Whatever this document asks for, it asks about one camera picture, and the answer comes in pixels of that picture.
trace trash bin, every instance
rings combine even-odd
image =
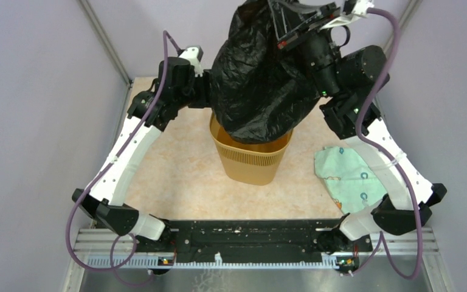
[[[275,178],[280,161],[291,141],[292,130],[270,143],[242,144],[234,141],[212,114],[210,134],[228,177],[242,183],[263,186]]]

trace white bracket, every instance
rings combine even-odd
[[[348,15],[341,15],[335,19],[332,19],[329,23],[322,26],[322,29],[331,29],[337,26],[346,26],[354,21],[361,19],[361,17],[365,18],[368,8],[374,7],[373,0],[358,0],[353,10]]]

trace beige floor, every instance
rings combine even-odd
[[[132,97],[151,85],[136,78]],[[275,180],[266,186],[226,176],[208,129],[210,109],[183,109],[144,157],[126,203],[157,217],[182,219],[339,218],[314,174],[314,152],[345,146],[316,108],[293,133]]]

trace purple cable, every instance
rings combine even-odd
[[[133,137],[135,136],[135,134],[137,134],[139,129],[142,127],[144,122],[147,120],[148,116],[153,111],[153,108],[154,108],[155,104],[157,103],[158,99],[160,98],[160,94],[162,93],[162,88],[164,88],[165,78],[166,78],[166,75],[167,75],[167,63],[168,63],[167,39],[169,38],[171,40],[171,43],[173,43],[173,45],[175,46],[175,49],[179,50],[178,45],[172,39],[172,37],[169,35],[169,33],[167,31],[163,32],[162,37],[163,37],[163,41],[164,41],[164,68],[162,70],[162,78],[160,80],[159,90],[155,93],[155,97],[154,97],[153,101],[150,103],[148,109],[146,110],[146,113],[144,114],[144,116],[140,120],[139,124],[135,127],[135,129],[130,134],[130,136],[128,137],[126,142],[122,145],[122,147],[117,152],[117,154],[116,154],[117,157],[119,157],[124,152],[124,150],[126,149],[128,144],[131,142],[131,140],[133,140]],[[85,188],[83,193],[80,195],[80,197],[78,198],[78,200],[76,201],[76,203],[72,207],[71,212],[69,214],[69,218],[67,219],[67,225],[65,226],[65,245],[67,247],[67,251],[69,252],[69,255],[82,268],[87,269],[89,271],[93,271],[93,272],[115,271],[116,269],[120,268],[121,266],[126,265],[126,263],[128,263],[128,261],[133,257],[133,255],[135,254],[135,250],[137,249],[137,240],[135,239],[133,234],[129,234],[129,236],[131,236],[131,238],[133,239],[133,248],[132,248],[131,254],[122,263],[118,264],[117,266],[114,266],[113,265],[112,254],[113,254],[113,249],[114,249],[116,243],[119,241],[120,236],[118,236],[116,238],[116,240],[114,241],[114,243],[112,244],[112,250],[110,252],[110,254],[111,254],[111,256],[110,256],[110,265],[111,265],[111,267],[110,268],[93,268],[93,267],[83,263],[80,259],[78,259],[78,257],[76,256],[76,253],[72,250],[72,246],[71,246],[71,225],[72,225],[72,220],[74,219],[74,215],[76,214],[76,210],[78,210],[78,207],[81,205],[81,202],[83,202],[83,200],[88,195],[88,193],[90,192],[92,187],[103,177],[103,175],[105,175],[105,173],[112,167],[112,165],[113,165],[112,163],[109,163],[108,165],[106,165],[106,167],[103,168],[103,170],[101,172],[99,172],[97,174],[97,176]]]
[[[118,236],[114,240],[114,243],[112,243],[112,248],[110,250],[110,263],[111,263],[110,265],[113,265],[113,262],[114,262],[114,249],[116,248],[116,244],[119,241],[119,238],[120,238],[120,236]],[[119,277],[119,273],[117,272],[117,269],[113,269],[112,273],[114,273],[114,276],[116,277],[116,279],[121,284],[129,286],[129,287],[142,287],[142,286],[144,286],[146,284],[151,283],[151,281],[153,281],[153,279],[154,279],[154,274],[150,274],[149,278],[146,281],[142,282],[142,283],[128,283],[128,282],[124,281],[123,279],[121,279],[121,277]]]
[[[369,8],[368,9],[369,14],[375,14],[375,15],[380,15],[385,18],[387,18],[390,22],[391,25],[393,26],[393,46],[391,48],[391,53],[389,55],[389,58],[387,59],[381,73],[379,74],[377,80],[375,81],[375,84],[373,85],[372,90],[370,91],[370,94],[366,97],[366,100],[361,106],[361,109],[359,110],[359,116],[357,117],[357,121],[355,123],[355,131],[357,132],[357,137],[365,142],[370,144],[371,146],[377,148],[380,152],[382,152],[387,158],[389,158],[390,161],[395,160],[393,155],[389,153],[384,147],[379,145],[376,142],[371,141],[370,139],[367,139],[363,134],[362,134],[362,121],[364,120],[364,116],[366,115],[366,112],[370,108],[370,105],[373,102],[373,99],[375,99],[375,96],[377,92],[379,91],[380,87],[384,83],[384,80],[386,79],[387,73],[389,72],[389,69],[391,68],[391,64],[393,63],[393,60],[396,57],[396,53],[398,51],[398,43],[400,41],[400,26],[398,24],[398,21],[396,18],[389,12],[382,10],[382,9],[376,9],[376,8]],[[411,181],[407,177],[406,172],[404,169],[400,166],[400,164],[396,165],[397,171],[400,173],[402,176],[404,182],[406,183],[407,189],[409,189],[411,201],[412,201],[412,206],[413,206],[413,211],[414,211],[414,218],[415,218],[415,224],[416,224],[416,232],[418,236],[418,252],[416,255],[416,265],[414,268],[414,271],[411,275],[407,276],[403,274],[395,265],[395,262],[391,258],[391,254],[389,252],[389,248],[387,247],[386,239],[384,238],[384,233],[381,231],[380,236],[379,236],[379,242],[376,246],[376,248],[373,250],[372,254],[370,257],[361,265],[361,267],[356,271],[359,272],[364,266],[366,266],[366,263],[369,262],[373,256],[376,254],[378,248],[380,247],[380,244],[382,243],[384,245],[384,249],[386,250],[386,255],[389,260],[389,263],[391,264],[391,267],[396,271],[397,274],[399,274],[402,278],[407,279],[407,280],[412,280],[416,278],[421,269],[421,263],[422,263],[422,253],[423,253],[423,235],[421,233],[421,222],[420,222],[420,211],[418,210],[418,201],[416,200],[416,195],[414,194],[414,189],[412,187]]]

